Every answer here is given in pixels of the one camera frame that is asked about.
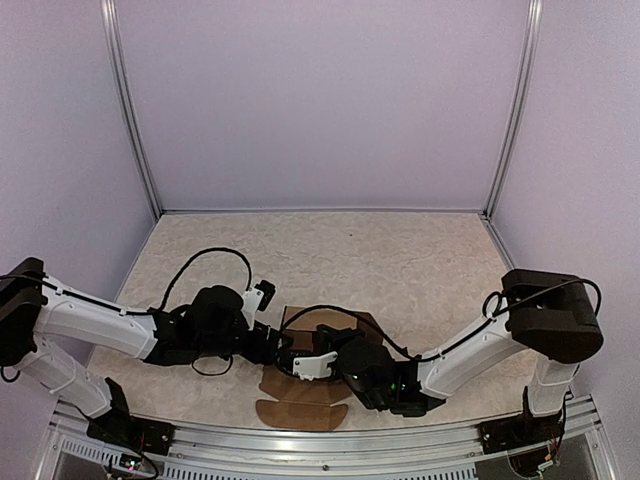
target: marble-patterned surface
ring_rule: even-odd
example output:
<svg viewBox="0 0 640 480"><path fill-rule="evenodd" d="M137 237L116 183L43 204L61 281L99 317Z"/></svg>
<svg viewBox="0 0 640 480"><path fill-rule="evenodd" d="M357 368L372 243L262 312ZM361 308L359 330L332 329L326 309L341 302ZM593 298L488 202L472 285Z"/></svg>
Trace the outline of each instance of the marble-patterned surface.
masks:
<svg viewBox="0 0 640 480"><path fill-rule="evenodd" d="M228 246L248 256L255 280L277 286L259 320L276 326L285 305L331 303L367 310L410 352L430 350L465 327L505 268L476 215L433 213L260 213L165 215L136 263L119 301L158 306L174 273L197 250ZM211 254L178 282L168 307L190 302L203 286L244 289L239 259ZM364 409L355 397L340 429L438 424L520 408L534 354L522 352L462 387L418 419ZM210 425L266 428L255 401L262 371L239 356L231 371L204 378L189 366L156 367L97 348L90 368L112 377L134 413ZM199 368L224 368L205 359Z"/></svg>

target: black cable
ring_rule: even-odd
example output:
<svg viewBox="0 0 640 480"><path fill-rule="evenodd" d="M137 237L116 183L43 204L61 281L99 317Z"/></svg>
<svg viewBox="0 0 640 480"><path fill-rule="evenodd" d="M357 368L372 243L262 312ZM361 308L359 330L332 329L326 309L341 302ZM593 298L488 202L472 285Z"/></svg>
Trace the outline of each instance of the black cable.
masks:
<svg viewBox="0 0 640 480"><path fill-rule="evenodd" d="M200 357L200 355L194 358L193 362L191 362L191 368L193 369L194 372L196 372L198 375L202 375L203 377L220 377L226 373L229 373L229 370L231 370L231 367L233 366L233 355L230 355L228 359L229 363L227 365L227 368L224 371L218 372L218 373L206 373L196 368L196 362L200 360L200 358L202 358Z"/></svg>
<svg viewBox="0 0 640 480"><path fill-rule="evenodd" d="M287 329L287 327L289 327L292 323L294 323L298 319L300 319L300 317L302 317L303 315L306 315L307 313L311 313L313 311L316 311L316 310L333 310L335 312L340 312L340 313L343 313L345 315L349 315L350 317L353 317L353 318L359 320L360 322L364 323L365 325L367 325L368 327L373 329L375 332L377 332L391 346L391 348L393 348L396 352L398 352L400 355L402 355L407 360L411 360L411 361L415 361L415 362L429 362L429 361L435 360L436 358L439 357L439 355L433 356L433 357L429 357L429 358L420 358L420 356L412 357L411 355L409 355L407 347L401 347L396 342L394 342L393 339L389 335L387 335L387 333L379 325L375 324L374 322L372 322L368 318L365 318L365 317L363 317L362 315L360 315L360 314L358 314L356 312L353 312L351 310L347 310L346 308L338 307L336 305L314 305L312 307L307 307L305 309L300 310L298 313L293 315L289 320L287 320L286 322L283 322L280 325L280 330L279 330L280 335L282 335L284 333L284 331Z"/></svg>
<svg viewBox="0 0 640 480"><path fill-rule="evenodd" d="M126 448L127 450L131 450L133 453L135 453L136 455L138 455L140 458L142 458L145 462L147 462L149 465L151 465L151 468L153 468L153 476L152 477L145 477L147 480L156 480L158 477L160 477L160 469L158 468L158 465L156 465L156 462L154 462L153 460L151 460L149 457L147 457L144 452L142 451L142 449L137 450L134 447L132 447L131 445L127 445L125 442L119 440L118 438L116 438L115 436L113 436L111 433L109 433L107 430L105 430L104 428L102 428L100 425L98 425L93 418L88 417L87 415L84 414L84 412L82 410L80 410L78 407L76 407L75 405L72 405L73 407L75 407L76 410L78 410L80 412L80 415L82 415L84 417L84 419L89 422L91 425L93 425L95 428L97 428L98 430L100 430L104 435L106 435L107 437L109 437L113 443L115 445L119 445L120 447Z"/></svg>
<svg viewBox="0 0 640 480"><path fill-rule="evenodd" d="M19 274L14 274L14 273L8 273L6 275L0 275L0 281L2 281L2 280L11 280L13 278L22 279L22 280L30 280L30 281L38 283L40 285L48 285L47 282L45 282L43 279L37 278L37 277L31 277L29 275L19 275Z"/></svg>
<svg viewBox="0 0 640 480"><path fill-rule="evenodd" d="M276 354L275 354L275 358L273 360L273 364L276 366L276 368L281 373L285 374L286 376L293 377L293 378L298 378L296 375L293 374L293 372L290 372L289 370L287 370L280 363L280 352L283 352L287 348L291 348L293 346L293 338L287 337L287 336L283 337L282 335L280 335L280 339L282 341L282 345L280 345L280 347L276 350Z"/></svg>
<svg viewBox="0 0 640 480"><path fill-rule="evenodd" d="M0 377L2 377L2 380L4 380L7 383L13 383L15 381L17 381L20 378L20 371L16 372L16 375L14 377L8 378L5 373L4 373L4 367L0 367Z"/></svg>
<svg viewBox="0 0 640 480"><path fill-rule="evenodd" d="M539 292L536 292L532 295L529 295L527 298L523 298L522 300L519 300L515 303L512 303L511 305L507 305L506 307L498 310L497 312L495 312L493 314L493 317L498 317L500 315L502 315L503 313L507 313L515 308L518 308L519 306L530 302L531 300L534 300L538 297L541 297L543 295L546 295L549 292L553 292L554 290L557 290L559 288L563 288L566 287L568 285L573 285L575 283L582 283L584 285L589 285L590 287L592 287L595 291L596 291L596 295L598 297L597 301L596 301L596 308L593 310L595 315L598 316L598 313L600 312L600 306L602 305L602 291L600 290L600 287L598 287L598 285L596 284L596 282L592 281L592 280L588 280L586 278L574 278L572 280L568 280L566 282L562 282L559 283L557 285L554 285L552 287L549 288L545 288L544 290L540 290Z"/></svg>
<svg viewBox="0 0 640 480"><path fill-rule="evenodd" d="M187 268L189 268L189 265L191 265L193 263L193 261L195 259L197 259L198 257L200 257L200 256L202 256L202 255L204 255L206 253L212 253L212 252L231 253L233 255L236 255L237 257L240 257L240 259L247 266L247 270L248 270L248 273L249 273L249 278L247 280L247 288L246 288L246 290L249 290L249 288L251 288L251 278L252 278L251 264L249 263L249 260L247 260L247 257L245 257L242 253L238 252L237 250L234 250L233 248L227 248L227 247L205 248L204 250L200 250L199 252L193 254L191 256L191 258L189 258L189 260L187 260L186 263L182 266L182 268L180 268L180 270L178 270L178 273L175 275L175 277L173 277L171 282L169 282L169 285L167 286L167 289L164 292L164 296L162 297L162 303L160 304L160 307L158 307L158 310L164 310L165 309L165 307L167 306L167 301L169 300L169 295L171 294L171 290L173 290L173 287L175 286L176 282L180 279L182 274L185 272L185 270Z"/></svg>
<svg viewBox="0 0 640 480"><path fill-rule="evenodd" d="M315 310L334 310L336 312L340 312L343 313L345 315L349 315L353 318L356 318L357 320L361 321L362 323L364 323L365 325L368 325L370 328L372 328L374 331L376 331L378 334L380 334L380 336L382 338L384 338L384 340L391 346L391 348L393 348L396 352L398 352L400 355L402 355L404 358L406 358L407 360L413 361L413 362L419 362L419 363L423 363L423 362L431 362L433 360L436 360L440 357L442 357L443 355L446 355L447 353L451 352L452 350L454 350L455 348L458 348L460 345L466 343L468 340L470 340L471 338L475 337L478 333L482 332L485 328L487 328L489 325L491 325L494 321L496 321L496 318L499 317L500 315L507 313L527 302L530 302L531 300L534 300L538 297L541 297L543 295L546 295L554 290L566 287L568 285L573 285L576 283L582 283L585 285L589 285L591 286L597 294L597 301L596 301L596 307L594 309L594 313L597 316L598 313L600 312L600 306L602 305L602 291L600 290L600 287L598 287L598 285L593 282L592 280L588 280L585 278L575 278L572 280L568 280L566 282L563 283L559 283L558 285L554 285L552 287L549 288L545 288L543 290L540 290L539 292L536 292L534 294L529 295L528 297L519 300L515 303L512 303L511 305L507 305L506 307L500 309L500 305L502 305L503 303L503 299L504 294L501 292L492 292L491 294L489 294L489 296L485 299L483 305L482 305L482 314L487 318L487 320L480 325L478 328L476 328L475 330L473 330L472 332L470 332L468 335L465 335L463 338L461 338L460 340L458 340L457 342L455 342L453 345L448 346L447 348L445 348L444 350L442 350L442 352L436 354L436 355L432 355L431 357L427 357L427 358L420 358L420 356L415 356L412 357L411 355L409 355L408 353L408 349L407 347L400 347L397 343L395 343L391 337L389 337L389 335L387 335L385 333L384 330L382 330L382 328L378 325L376 325L375 323L369 321L367 318L363 317L362 315L357 314L356 312L352 312L351 310L347 310L345 308L342 307L338 307L335 305L315 305L313 307L308 307L305 308L303 310L300 310L298 313L296 313L295 315L293 315L289 320L287 320L286 322L281 323L280 325L280 335L282 335L284 333L284 331L286 330L286 328L288 326L290 326L292 323L294 323L296 320L298 320L300 317L302 317L303 315L306 315L307 313L313 312ZM493 299L497 297L498 298L498 303L496 306L496 309L491 312L488 313L487 312L487 308L489 306L489 302ZM286 372L286 369L284 369L284 367L282 367L281 365L278 364L277 360L279 358L279 355L276 352L276 367L278 368L278 370L280 370L283 373L289 374L289 372Z"/></svg>

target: cardboard flap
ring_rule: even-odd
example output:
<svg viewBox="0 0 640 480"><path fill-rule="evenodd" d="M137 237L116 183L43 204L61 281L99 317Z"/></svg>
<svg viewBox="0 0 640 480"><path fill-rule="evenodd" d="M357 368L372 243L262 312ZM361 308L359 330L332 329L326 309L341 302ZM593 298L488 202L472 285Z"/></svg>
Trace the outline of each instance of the cardboard flap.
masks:
<svg viewBox="0 0 640 480"><path fill-rule="evenodd" d="M301 430L305 432L329 432L340 426L347 416L347 405L310 405L289 402L258 400L256 412L270 427Z"/></svg>
<svg viewBox="0 0 640 480"><path fill-rule="evenodd" d="M260 390L282 402L330 406L351 396L342 382L307 382L287 377L274 366L264 367L262 372Z"/></svg>

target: lavender wall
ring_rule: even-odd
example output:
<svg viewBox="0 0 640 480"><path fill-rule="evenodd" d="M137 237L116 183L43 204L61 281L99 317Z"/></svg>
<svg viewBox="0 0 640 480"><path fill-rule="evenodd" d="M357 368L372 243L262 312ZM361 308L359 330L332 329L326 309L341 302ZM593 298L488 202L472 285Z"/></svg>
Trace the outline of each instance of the lavender wall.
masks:
<svg viewBox="0 0 640 480"><path fill-rule="evenodd" d="M114 297L152 227L97 1L0 2L0 272L28 255ZM79 358L87 349L65 346ZM0 382L2 478L24 478L55 399Z"/></svg>
<svg viewBox="0 0 640 480"><path fill-rule="evenodd" d="M527 0L118 2L168 209L481 209Z"/></svg>
<svg viewBox="0 0 640 480"><path fill-rule="evenodd" d="M640 471L640 3L545 2L497 228L516 264L602 286L593 393L624 478Z"/></svg>

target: cardboard box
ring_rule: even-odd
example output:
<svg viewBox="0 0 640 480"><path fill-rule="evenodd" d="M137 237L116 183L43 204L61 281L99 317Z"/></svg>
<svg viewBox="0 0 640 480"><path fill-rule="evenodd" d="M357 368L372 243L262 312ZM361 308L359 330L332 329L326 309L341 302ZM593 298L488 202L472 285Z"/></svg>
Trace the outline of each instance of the cardboard box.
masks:
<svg viewBox="0 0 640 480"><path fill-rule="evenodd" d="M287 321L300 310L301 307L285 307L283 321ZM357 313L377 325L371 314ZM317 325L322 324L336 329L358 328L365 332L365 338L369 342L382 344L382 337L359 320L332 310L316 310L300 317L285 331L293 337L292 348L311 351L311 334ZM347 405L339 403L351 395L349 387L341 381L299 380L284 375L274 366L269 366L263 369L260 390L277 400L256 402L258 417L270 427L329 432L338 428L349 412Z"/></svg>

